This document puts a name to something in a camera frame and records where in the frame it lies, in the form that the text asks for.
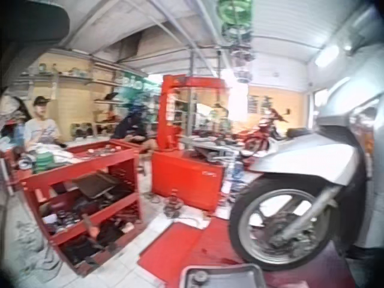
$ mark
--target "man in white t-shirt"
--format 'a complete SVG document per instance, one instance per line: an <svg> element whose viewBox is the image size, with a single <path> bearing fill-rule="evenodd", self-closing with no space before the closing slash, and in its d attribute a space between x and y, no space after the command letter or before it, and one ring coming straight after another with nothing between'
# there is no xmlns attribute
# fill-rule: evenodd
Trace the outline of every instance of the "man in white t-shirt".
<svg viewBox="0 0 384 288"><path fill-rule="evenodd" d="M53 144L60 136L56 122L46 119L49 101L43 96L36 97L34 101L35 118L25 124L24 143L27 151L36 143Z"/></svg>

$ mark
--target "scooter front wheel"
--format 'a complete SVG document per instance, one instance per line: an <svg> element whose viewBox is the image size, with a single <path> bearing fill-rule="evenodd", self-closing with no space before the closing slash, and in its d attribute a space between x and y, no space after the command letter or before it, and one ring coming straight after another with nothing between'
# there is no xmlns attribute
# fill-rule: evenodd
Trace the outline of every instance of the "scooter front wheel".
<svg viewBox="0 0 384 288"><path fill-rule="evenodd" d="M267 271L292 269L315 258L337 228L337 211L332 207L327 207L284 245L276 247L269 240L304 214L323 186L322 181L294 176L255 180L232 207L232 247L245 261Z"/></svg>

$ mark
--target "hanging green item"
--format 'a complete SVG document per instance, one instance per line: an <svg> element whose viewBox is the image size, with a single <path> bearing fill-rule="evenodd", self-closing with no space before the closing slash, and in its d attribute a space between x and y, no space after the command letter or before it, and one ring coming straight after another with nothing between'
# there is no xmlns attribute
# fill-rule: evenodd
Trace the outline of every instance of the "hanging green item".
<svg viewBox="0 0 384 288"><path fill-rule="evenodd" d="M251 43L251 25L232 25L224 23L221 27L221 34L230 43L241 39L244 44Z"/></svg>
<svg viewBox="0 0 384 288"><path fill-rule="evenodd" d="M219 0L217 13L224 23L250 25L252 0Z"/></svg>

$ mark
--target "scooter tire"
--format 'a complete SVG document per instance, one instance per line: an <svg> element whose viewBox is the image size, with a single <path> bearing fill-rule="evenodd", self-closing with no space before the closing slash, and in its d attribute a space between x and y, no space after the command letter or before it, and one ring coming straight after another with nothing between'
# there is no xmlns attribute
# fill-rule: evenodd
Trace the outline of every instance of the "scooter tire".
<svg viewBox="0 0 384 288"><path fill-rule="evenodd" d="M302 176L262 176L251 183L236 199L232 207L229 218L229 236L233 249L246 262L259 265L265 271L283 271L302 266L314 259L324 248L329 244L332 237L335 235L338 228L338 210L333 207L330 209L330 217L328 229L324 238L319 242L318 246L308 255L297 261L287 264L271 264L263 262L252 256L242 245L239 237L239 224L243 212L251 203L261 195L279 189L297 189L305 191L313 196L317 196L324 187L323 181L317 181L313 178Z"/></svg>

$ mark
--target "tool cart shelf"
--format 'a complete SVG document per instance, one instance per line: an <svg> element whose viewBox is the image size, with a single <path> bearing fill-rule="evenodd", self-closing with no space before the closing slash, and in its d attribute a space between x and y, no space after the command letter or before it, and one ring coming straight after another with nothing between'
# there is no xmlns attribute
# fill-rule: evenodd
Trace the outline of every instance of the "tool cart shelf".
<svg viewBox="0 0 384 288"><path fill-rule="evenodd" d="M106 146L111 151L109 154L93 153L94 151L104 151ZM86 276L145 229L137 190L136 168L139 151L135 147L122 145L117 140L77 146L67 151L73 153L80 162L35 175L27 176L25 174L20 182L26 201L43 235L74 272ZM85 198L80 186L75 186L64 193L57 193L57 195L53 195L52 186L68 182L76 183L77 179L83 179L95 172L102 173L106 178L117 179L118 185L121 185L119 187L122 188L118 190L120 194L115 199L116 201L108 202L108 199L103 196L97 196L93 200L86 198L86 201L97 208L89 213L87 219L81 220L81 216L78 215L81 213L74 208L76 201ZM98 206L98 204L104 203L103 201L107 201L107 205ZM64 212L77 213L79 218L70 225L52 230L52 225L50 226L43 219L44 212L42 211L46 211L47 207L49 207L50 216L59 217L59 214ZM104 235L103 237L107 240L102 237L99 240L99 236L92 238L89 230L90 223L91 227L98 227L100 229L98 235ZM110 241L111 234L117 236ZM80 253L71 252L78 251L79 247L84 247Z"/></svg>

